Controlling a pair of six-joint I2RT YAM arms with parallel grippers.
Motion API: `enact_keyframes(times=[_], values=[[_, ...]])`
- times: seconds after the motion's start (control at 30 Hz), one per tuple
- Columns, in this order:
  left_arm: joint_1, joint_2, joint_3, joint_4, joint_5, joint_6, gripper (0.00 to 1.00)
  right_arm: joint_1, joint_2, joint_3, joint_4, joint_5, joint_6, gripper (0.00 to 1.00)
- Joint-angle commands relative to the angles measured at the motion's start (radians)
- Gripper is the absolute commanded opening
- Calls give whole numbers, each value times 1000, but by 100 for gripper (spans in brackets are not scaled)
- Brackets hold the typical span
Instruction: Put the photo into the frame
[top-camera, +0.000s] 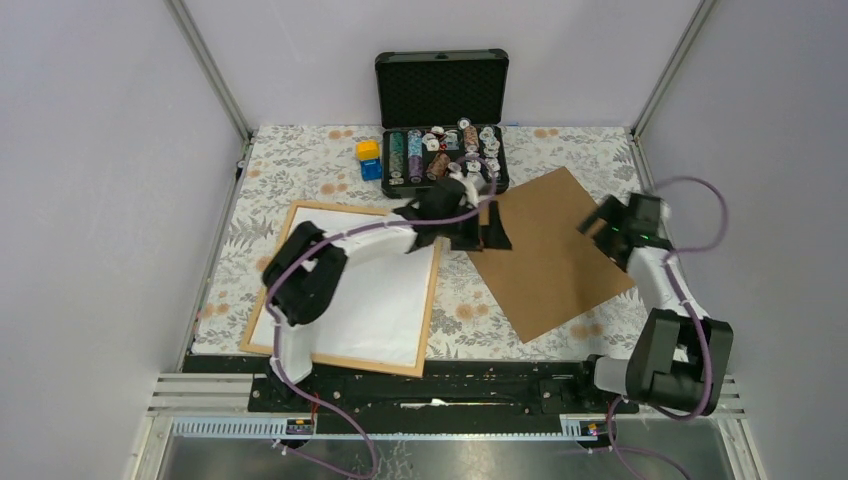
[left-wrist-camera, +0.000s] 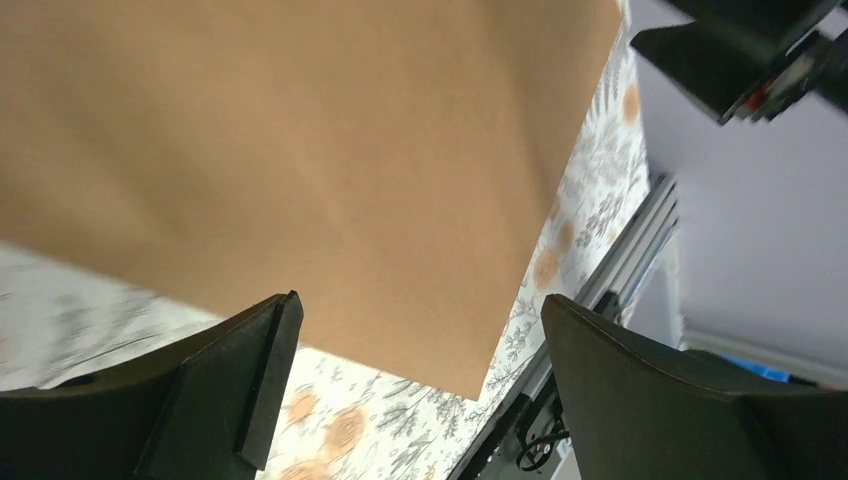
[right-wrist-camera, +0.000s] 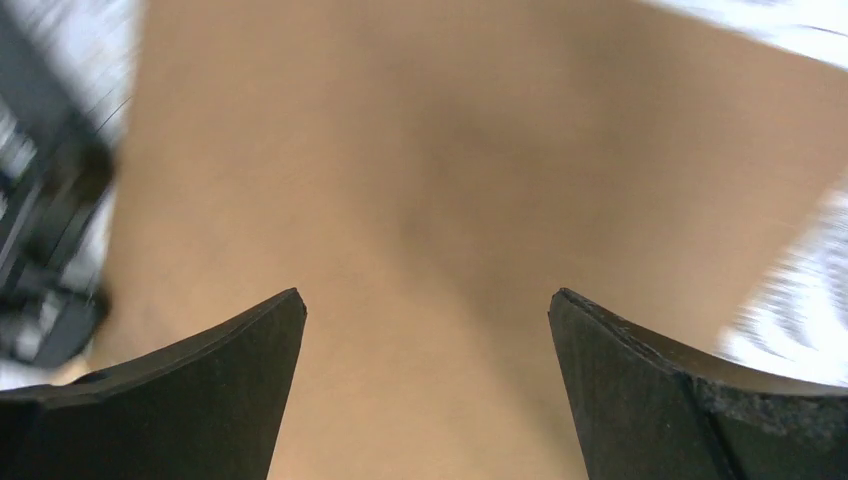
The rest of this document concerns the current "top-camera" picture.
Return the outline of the brown frame backing board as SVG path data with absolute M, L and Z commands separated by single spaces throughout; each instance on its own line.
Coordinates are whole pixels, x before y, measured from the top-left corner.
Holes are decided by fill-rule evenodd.
M 634 281 L 605 257 L 579 224 L 596 201 L 565 168 L 498 197 L 510 250 L 469 258 L 523 343 L 631 289 Z

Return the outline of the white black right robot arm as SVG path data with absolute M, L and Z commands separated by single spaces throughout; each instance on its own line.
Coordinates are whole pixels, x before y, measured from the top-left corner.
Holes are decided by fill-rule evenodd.
M 573 386 L 575 402 L 597 412 L 613 394 L 688 420 L 708 416 L 721 393 L 734 339 L 732 327 L 710 317 L 682 278 L 676 250 L 661 232 L 666 211 L 659 197 L 615 196 L 583 220 L 597 249 L 636 284 L 647 319 L 628 359 L 592 355 L 589 375 Z

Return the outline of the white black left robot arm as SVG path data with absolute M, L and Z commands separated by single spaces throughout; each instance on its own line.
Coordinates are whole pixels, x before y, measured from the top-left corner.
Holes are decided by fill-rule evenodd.
M 278 377 L 272 398 L 288 411 L 309 401 L 314 323 L 328 310 L 342 275 L 368 261 L 412 254 L 437 239 L 454 250 L 509 250 L 512 243 L 492 196 L 480 197 L 475 182 L 452 174 L 363 225 L 330 234 L 312 221 L 298 224 L 265 268 L 264 308 L 273 319 L 271 371 Z

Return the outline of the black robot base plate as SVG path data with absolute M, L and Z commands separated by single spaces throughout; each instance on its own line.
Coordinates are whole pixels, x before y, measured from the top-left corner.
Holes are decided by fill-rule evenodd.
M 614 400 L 584 362 L 428 360 L 420 378 L 317 365 L 304 399 L 260 356 L 189 355 L 193 374 L 249 374 L 251 413 L 296 414 L 318 434 L 548 434 L 563 414 L 605 417 Z

